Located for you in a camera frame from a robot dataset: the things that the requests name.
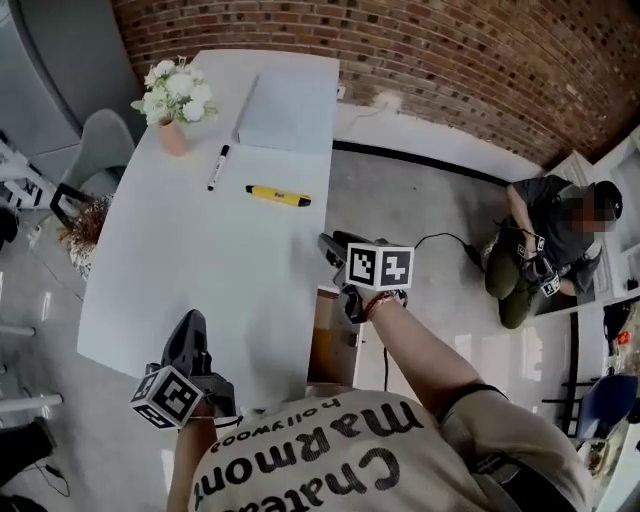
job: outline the yellow marker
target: yellow marker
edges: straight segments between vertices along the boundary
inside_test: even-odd
[[[263,187],[261,185],[247,185],[247,192],[263,199],[271,199],[279,203],[290,204],[291,206],[309,206],[311,198],[295,192],[285,192],[277,188]]]

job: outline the white chair leg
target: white chair leg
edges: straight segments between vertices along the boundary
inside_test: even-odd
[[[18,398],[15,400],[0,400],[0,414],[27,409],[41,409],[62,403],[62,395],[47,395],[33,398]]]
[[[0,324],[0,333],[15,334],[16,336],[34,336],[36,330],[33,327],[22,327],[20,325]]]

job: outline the blue chair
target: blue chair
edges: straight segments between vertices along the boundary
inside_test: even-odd
[[[595,382],[579,382],[576,386],[592,386],[584,397],[577,400],[543,400],[545,403],[565,404],[565,413],[571,415],[573,405],[579,404],[573,435],[580,440],[604,439],[636,406],[638,377],[633,375],[607,375]]]

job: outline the beige t-shirt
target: beige t-shirt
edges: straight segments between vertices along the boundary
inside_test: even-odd
[[[196,470],[189,510],[493,511],[468,466],[496,452],[537,465],[589,509],[589,475],[568,439],[498,392],[460,399],[439,427],[412,400],[354,390],[287,404],[220,439]]]

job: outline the black cap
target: black cap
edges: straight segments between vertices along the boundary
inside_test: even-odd
[[[612,212],[618,220],[622,215],[622,194],[611,181],[600,181],[593,187],[593,202],[596,209]]]

